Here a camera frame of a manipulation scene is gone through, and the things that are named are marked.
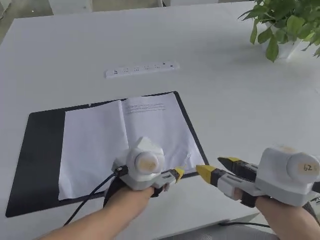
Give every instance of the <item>white paper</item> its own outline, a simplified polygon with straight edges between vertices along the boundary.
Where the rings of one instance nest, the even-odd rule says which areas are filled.
[[[88,195],[112,173],[113,161],[127,148],[121,101],[67,111],[58,199]]]
[[[184,167],[194,172],[204,164],[174,93],[128,98],[122,103],[129,147],[141,136],[164,152],[164,170]]]
[[[58,199],[88,195],[112,173],[115,158],[142,136],[163,148],[164,171],[183,167],[190,173],[204,164],[173,93],[67,111]]]

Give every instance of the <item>black strap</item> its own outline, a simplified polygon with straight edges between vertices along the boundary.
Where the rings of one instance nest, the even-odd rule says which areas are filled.
[[[244,191],[242,194],[242,198],[241,198],[241,204],[243,204],[249,208],[254,208],[256,206],[257,198],[258,197],[251,196],[249,193]]]
[[[111,182],[109,188],[105,191],[103,207],[107,204],[109,199],[120,189],[127,186],[124,181],[120,179],[120,177],[115,177],[114,180]]]
[[[114,180],[111,182],[109,188],[105,191],[103,207],[107,204],[109,199],[118,192],[121,188],[124,188],[126,183],[120,179],[120,177],[115,177]],[[154,193],[152,194],[151,198],[156,198],[159,194],[163,191],[163,187],[155,188]]]

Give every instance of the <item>wire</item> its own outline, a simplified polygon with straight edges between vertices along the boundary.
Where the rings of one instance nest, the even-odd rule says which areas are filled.
[[[92,197],[93,194],[96,193],[96,191],[98,191],[99,188],[101,188],[103,185],[105,185],[111,178],[115,177],[117,174],[112,173],[110,176],[108,176],[102,183],[100,183],[95,189],[92,190],[92,192],[90,192],[90,194],[86,197],[85,200],[83,200],[83,202],[77,207],[77,209],[74,211],[74,213],[71,215],[71,217],[65,222],[65,225],[68,225],[72,219],[74,219],[75,215],[79,212],[79,210],[83,207],[83,205],[85,205],[86,202],[88,202],[88,200],[90,200],[90,198]]]
[[[265,227],[265,228],[271,228],[269,225],[261,224],[261,223],[255,223],[255,222],[239,222],[239,221],[233,221],[233,222],[222,222],[219,223],[220,226],[231,226],[231,225],[253,225],[253,226],[259,226],[259,227]]]

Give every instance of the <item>sticker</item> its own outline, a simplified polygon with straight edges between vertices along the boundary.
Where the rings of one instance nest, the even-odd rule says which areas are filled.
[[[304,175],[318,175],[319,165],[314,162],[299,163],[298,172]]]

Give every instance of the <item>white table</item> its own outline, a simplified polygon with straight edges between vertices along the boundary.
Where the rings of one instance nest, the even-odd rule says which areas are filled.
[[[178,91],[212,165],[218,156],[259,163],[286,144],[319,154],[320,68],[312,52],[271,63],[252,46],[250,2],[96,12],[14,20],[0,46],[0,239],[60,227],[78,204],[6,218],[28,114]],[[105,79],[133,63],[175,60],[180,70]],[[102,206],[89,201],[80,218]],[[199,176],[152,199],[118,239],[151,240],[255,213]]]

